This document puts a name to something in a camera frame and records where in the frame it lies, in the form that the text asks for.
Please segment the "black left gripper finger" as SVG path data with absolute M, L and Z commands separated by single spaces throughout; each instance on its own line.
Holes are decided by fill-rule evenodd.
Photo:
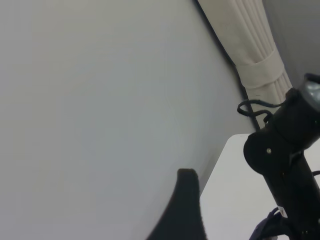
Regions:
M 206 240 L 200 185 L 194 169 L 180 168 L 170 200 L 148 240 Z

